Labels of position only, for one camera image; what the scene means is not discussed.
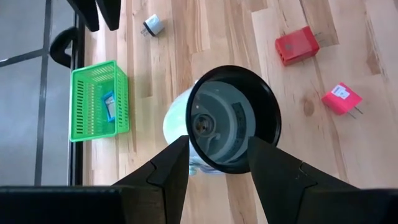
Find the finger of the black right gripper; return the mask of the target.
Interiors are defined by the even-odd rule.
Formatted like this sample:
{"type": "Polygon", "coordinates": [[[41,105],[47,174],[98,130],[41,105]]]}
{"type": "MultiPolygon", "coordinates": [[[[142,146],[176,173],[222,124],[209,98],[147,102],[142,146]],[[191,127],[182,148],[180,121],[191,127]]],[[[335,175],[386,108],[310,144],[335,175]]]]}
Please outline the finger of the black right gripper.
{"type": "Polygon", "coordinates": [[[95,0],[67,0],[79,18],[91,32],[99,31],[98,11],[95,0]]]}
{"type": "Polygon", "coordinates": [[[119,29],[121,0],[96,0],[103,19],[110,30],[119,29]]]}

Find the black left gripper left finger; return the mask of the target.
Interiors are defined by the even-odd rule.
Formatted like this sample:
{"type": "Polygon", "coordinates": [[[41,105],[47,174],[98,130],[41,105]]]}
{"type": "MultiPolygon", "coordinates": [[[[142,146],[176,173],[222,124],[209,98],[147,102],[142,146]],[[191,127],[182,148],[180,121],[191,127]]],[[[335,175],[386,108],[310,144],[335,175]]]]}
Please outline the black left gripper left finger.
{"type": "Polygon", "coordinates": [[[117,181],[121,216],[114,224],[180,224],[188,163],[189,138],[182,136],[117,181]]]}

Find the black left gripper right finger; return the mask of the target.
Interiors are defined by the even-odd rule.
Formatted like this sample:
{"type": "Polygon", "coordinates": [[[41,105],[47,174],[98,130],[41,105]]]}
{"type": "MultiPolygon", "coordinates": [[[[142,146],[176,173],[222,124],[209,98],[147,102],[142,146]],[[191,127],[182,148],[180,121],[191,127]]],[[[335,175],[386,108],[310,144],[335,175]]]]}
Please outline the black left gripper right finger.
{"type": "Polygon", "coordinates": [[[268,224],[296,224],[302,197],[311,187],[357,189],[258,137],[249,138],[248,162],[268,224]]]}

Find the white charger black band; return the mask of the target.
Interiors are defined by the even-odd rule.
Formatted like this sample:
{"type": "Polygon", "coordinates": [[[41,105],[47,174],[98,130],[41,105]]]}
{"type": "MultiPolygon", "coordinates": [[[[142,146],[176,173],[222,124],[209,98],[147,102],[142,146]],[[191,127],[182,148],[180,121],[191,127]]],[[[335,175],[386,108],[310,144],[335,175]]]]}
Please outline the white charger black band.
{"type": "Polygon", "coordinates": [[[156,14],[151,15],[142,25],[144,28],[141,30],[141,34],[144,36],[151,35],[156,37],[164,29],[162,21],[156,14]]]}

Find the blue rectangular box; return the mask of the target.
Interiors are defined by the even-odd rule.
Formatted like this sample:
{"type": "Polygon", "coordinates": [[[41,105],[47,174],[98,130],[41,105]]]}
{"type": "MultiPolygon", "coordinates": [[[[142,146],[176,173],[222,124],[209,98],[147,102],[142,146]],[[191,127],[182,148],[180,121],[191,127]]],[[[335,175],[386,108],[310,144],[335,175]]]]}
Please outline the blue rectangular box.
{"type": "Polygon", "coordinates": [[[105,107],[105,113],[108,122],[113,122],[116,117],[116,103],[114,97],[114,91],[111,90],[102,97],[102,101],[105,107]]]}

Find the pink charger with white label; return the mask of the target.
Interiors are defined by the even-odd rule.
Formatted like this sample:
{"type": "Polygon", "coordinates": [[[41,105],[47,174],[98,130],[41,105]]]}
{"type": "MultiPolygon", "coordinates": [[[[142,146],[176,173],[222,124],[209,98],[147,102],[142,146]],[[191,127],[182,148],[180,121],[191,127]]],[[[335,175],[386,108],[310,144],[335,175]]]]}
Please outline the pink charger with white label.
{"type": "Polygon", "coordinates": [[[357,107],[362,100],[363,99],[357,93],[343,82],[337,84],[321,98],[321,101],[335,114],[349,114],[353,118],[356,118],[351,114],[351,110],[353,109],[357,110],[360,114],[363,114],[363,112],[357,107]]]}

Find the dark red wide charger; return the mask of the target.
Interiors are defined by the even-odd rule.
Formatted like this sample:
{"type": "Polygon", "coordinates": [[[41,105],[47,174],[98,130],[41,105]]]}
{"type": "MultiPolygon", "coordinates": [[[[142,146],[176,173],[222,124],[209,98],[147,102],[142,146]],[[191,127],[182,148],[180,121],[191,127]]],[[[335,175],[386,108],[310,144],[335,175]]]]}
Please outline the dark red wide charger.
{"type": "Polygon", "coordinates": [[[315,56],[320,46],[309,26],[275,40],[275,49],[285,66],[315,56]]]}

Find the white round container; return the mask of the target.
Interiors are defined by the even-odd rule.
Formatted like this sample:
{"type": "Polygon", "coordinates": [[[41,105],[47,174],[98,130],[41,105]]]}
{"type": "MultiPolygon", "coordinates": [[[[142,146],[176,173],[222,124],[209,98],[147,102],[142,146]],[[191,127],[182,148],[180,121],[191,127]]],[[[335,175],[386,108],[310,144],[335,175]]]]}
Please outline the white round container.
{"type": "Polygon", "coordinates": [[[249,138],[279,142],[278,102],[268,84],[237,65],[216,67],[199,78],[170,105],[163,121],[168,144],[189,137],[189,173],[249,172],[249,138]]]}

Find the green plastic basket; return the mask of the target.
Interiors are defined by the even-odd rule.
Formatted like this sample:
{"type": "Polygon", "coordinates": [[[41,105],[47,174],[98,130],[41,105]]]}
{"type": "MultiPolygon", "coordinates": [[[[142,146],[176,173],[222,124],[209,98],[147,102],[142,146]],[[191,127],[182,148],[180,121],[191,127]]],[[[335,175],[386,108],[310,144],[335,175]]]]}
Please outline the green plastic basket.
{"type": "Polygon", "coordinates": [[[70,77],[71,142],[113,137],[130,129],[127,75],[110,60],[75,69],[70,77]],[[102,97],[114,91],[116,117],[108,122],[102,97]]]}

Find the black aluminium table frame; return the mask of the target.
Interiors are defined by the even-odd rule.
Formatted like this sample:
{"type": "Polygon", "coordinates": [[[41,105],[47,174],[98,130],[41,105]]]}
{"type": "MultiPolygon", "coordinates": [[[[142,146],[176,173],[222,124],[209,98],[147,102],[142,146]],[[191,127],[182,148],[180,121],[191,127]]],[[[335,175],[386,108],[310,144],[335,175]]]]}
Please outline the black aluminium table frame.
{"type": "MultiPolygon", "coordinates": [[[[75,14],[74,26],[76,38],[72,41],[71,71],[84,66],[85,62],[85,26],[75,14]]],[[[70,178],[71,186],[83,185],[83,143],[70,143],[70,178]]]]}

